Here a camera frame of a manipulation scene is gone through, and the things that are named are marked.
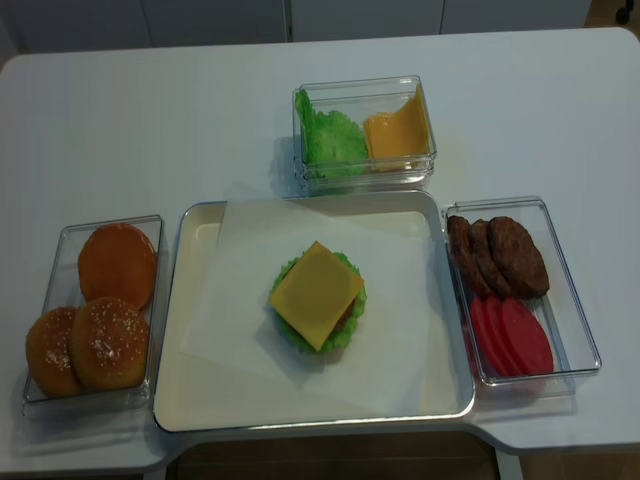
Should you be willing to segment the brown patty middle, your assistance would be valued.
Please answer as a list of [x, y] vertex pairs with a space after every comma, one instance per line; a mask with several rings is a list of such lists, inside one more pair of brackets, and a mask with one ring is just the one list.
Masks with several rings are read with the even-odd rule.
[[488, 222], [482, 219], [470, 226], [469, 239], [474, 259], [480, 274], [495, 294], [500, 298], [511, 297], [513, 290], [493, 260], [487, 227]]

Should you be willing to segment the clear box with buns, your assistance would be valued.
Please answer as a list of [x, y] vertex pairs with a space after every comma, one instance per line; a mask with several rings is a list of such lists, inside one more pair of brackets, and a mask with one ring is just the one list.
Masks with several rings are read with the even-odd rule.
[[158, 215], [61, 231], [43, 312], [26, 337], [24, 415], [86, 415], [147, 403], [164, 260]]

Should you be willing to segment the yellow cheese slices in box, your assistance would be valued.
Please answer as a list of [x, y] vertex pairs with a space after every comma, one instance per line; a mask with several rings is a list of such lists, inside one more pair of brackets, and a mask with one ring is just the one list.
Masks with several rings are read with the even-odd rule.
[[422, 87], [412, 94], [378, 94], [365, 100], [363, 121], [370, 170], [387, 173], [420, 166], [418, 157], [433, 154], [433, 141]]

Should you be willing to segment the white parchment paper sheet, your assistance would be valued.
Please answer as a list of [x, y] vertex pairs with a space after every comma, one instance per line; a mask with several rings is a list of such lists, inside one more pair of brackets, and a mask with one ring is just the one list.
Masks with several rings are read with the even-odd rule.
[[[346, 254], [368, 294], [337, 354], [287, 344], [267, 304], [274, 278], [313, 242]], [[421, 192], [227, 205], [184, 351], [301, 390], [384, 409], [392, 395], [452, 380], [451, 294], [437, 209]]]

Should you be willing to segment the red tomato slice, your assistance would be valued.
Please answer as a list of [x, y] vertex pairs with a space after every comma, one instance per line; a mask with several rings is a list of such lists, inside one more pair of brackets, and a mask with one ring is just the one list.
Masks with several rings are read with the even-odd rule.
[[509, 298], [502, 302], [499, 331], [522, 375], [550, 374], [554, 371], [547, 336], [537, 319], [520, 301]]
[[504, 308], [514, 306], [516, 300], [507, 298], [500, 300], [489, 297], [484, 301], [484, 324], [491, 342], [487, 357], [494, 370], [502, 377], [516, 377], [525, 374], [522, 361], [515, 354], [514, 346], [503, 331], [507, 319]]
[[501, 351], [496, 349], [484, 301], [478, 297], [474, 298], [471, 303], [470, 313], [476, 339], [488, 363], [499, 376], [506, 376], [509, 373], [509, 369], [504, 362]]

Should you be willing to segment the sesame bun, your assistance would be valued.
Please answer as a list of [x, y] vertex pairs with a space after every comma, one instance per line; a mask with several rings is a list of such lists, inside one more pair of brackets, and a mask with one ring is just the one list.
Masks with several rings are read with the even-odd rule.
[[69, 338], [78, 309], [58, 307], [38, 318], [26, 336], [31, 377], [48, 397], [79, 394], [82, 384], [72, 365]]
[[73, 368], [92, 391], [131, 388], [145, 376], [149, 325], [144, 315], [114, 297], [78, 310], [69, 338]]

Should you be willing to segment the yellow cheese slice on burger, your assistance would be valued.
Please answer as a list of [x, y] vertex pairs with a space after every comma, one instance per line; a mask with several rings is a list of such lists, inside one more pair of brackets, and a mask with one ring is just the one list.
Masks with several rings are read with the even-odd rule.
[[318, 241], [299, 257], [268, 304], [319, 350], [365, 282]]

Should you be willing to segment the green lettuce leaf on burger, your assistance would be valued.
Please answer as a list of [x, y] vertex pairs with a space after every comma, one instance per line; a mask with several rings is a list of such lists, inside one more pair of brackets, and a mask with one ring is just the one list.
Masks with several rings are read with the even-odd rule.
[[[341, 263], [343, 263], [351, 272], [360, 275], [360, 270], [357, 266], [352, 264], [348, 257], [342, 252], [333, 252], [334, 256], [336, 256]], [[289, 271], [294, 267], [300, 257], [294, 257], [288, 263], [283, 265], [280, 269], [279, 274], [276, 276], [270, 293], [275, 290], [285, 276], [289, 273]], [[314, 347], [302, 336], [300, 335], [292, 326], [290, 326], [284, 318], [279, 314], [275, 313], [275, 323], [279, 332], [287, 339], [287, 341], [294, 347], [296, 347], [299, 351], [305, 354], [311, 355], [321, 355], [321, 354], [329, 354], [338, 349], [346, 348], [350, 342], [351, 338], [358, 327], [359, 318], [364, 314], [367, 302], [367, 292], [365, 285], [361, 287], [357, 295], [354, 297], [355, 306], [352, 312], [351, 317], [344, 325], [344, 328], [339, 332], [334, 332], [332, 330], [331, 334], [325, 340], [323, 345], [319, 350], [315, 350]]]

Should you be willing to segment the brown patty left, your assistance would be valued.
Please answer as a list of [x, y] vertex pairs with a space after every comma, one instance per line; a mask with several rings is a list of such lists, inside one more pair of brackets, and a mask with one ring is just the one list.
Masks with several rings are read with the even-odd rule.
[[469, 222], [460, 216], [449, 216], [447, 231], [454, 261], [467, 286], [481, 299], [493, 296], [495, 292], [480, 273], [473, 256]]

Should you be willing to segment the red tomato slice right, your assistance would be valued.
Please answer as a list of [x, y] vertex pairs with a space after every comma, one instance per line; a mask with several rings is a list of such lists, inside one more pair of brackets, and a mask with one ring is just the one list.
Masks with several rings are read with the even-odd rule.
[[522, 375], [550, 374], [554, 371], [547, 336], [537, 319], [520, 301], [509, 298], [502, 302], [499, 331]]

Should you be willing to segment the red tomato slice left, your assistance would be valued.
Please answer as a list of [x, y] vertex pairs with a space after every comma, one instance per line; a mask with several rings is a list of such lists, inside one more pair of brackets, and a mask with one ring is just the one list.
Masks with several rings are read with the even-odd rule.
[[506, 376], [509, 373], [509, 369], [504, 362], [501, 351], [496, 349], [484, 301], [478, 297], [474, 298], [471, 303], [470, 313], [476, 339], [488, 363], [499, 376]]

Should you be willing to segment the flat orange bun bottom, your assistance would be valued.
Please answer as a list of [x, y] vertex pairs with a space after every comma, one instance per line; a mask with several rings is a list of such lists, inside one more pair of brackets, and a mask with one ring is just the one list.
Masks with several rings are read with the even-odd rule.
[[103, 225], [80, 251], [79, 285], [87, 302], [114, 297], [142, 310], [151, 300], [156, 268], [155, 249], [141, 230], [126, 223]]

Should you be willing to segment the clear box patties and tomatoes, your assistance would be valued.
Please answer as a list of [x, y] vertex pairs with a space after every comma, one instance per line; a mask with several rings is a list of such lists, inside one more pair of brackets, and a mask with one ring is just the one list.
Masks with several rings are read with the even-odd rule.
[[569, 396], [601, 357], [539, 197], [442, 211], [474, 375], [485, 396]]

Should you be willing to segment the red tomato slice middle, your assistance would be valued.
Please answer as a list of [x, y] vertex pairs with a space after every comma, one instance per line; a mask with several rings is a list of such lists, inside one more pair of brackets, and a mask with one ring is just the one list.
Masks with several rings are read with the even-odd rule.
[[507, 319], [504, 308], [514, 306], [516, 300], [507, 298], [500, 300], [489, 297], [484, 301], [484, 324], [491, 342], [487, 357], [494, 370], [502, 377], [516, 377], [525, 374], [522, 361], [515, 354], [514, 346], [503, 331]]

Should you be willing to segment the white serving tray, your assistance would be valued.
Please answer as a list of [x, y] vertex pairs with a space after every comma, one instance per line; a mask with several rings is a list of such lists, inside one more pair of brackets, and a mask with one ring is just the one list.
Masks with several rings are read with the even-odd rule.
[[[429, 194], [419, 190], [376, 193], [393, 192], [426, 194], [437, 209], [440, 222], [438, 205]], [[183, 338], [194, 318], [197, 304], [204, 296], [206, 270], [213, 259], [226, 207], [231, 202], [196, 204], [184, 213], [180, 222], [153, 406], [155, 420], [161, 428], [170, 432], [186, 432], [294, 428], [315, 423], [440, 420], [461, 417], [470, 410], [475, 387], [441, 222], [443, 256], [451, 286], [446, 317], [452, 361], [449, 384], [431, 391], [392, 395], [389, 406], [379, 409], [362, 402], [304, 391], [291, 384], [235, 370], [184, 351]]]

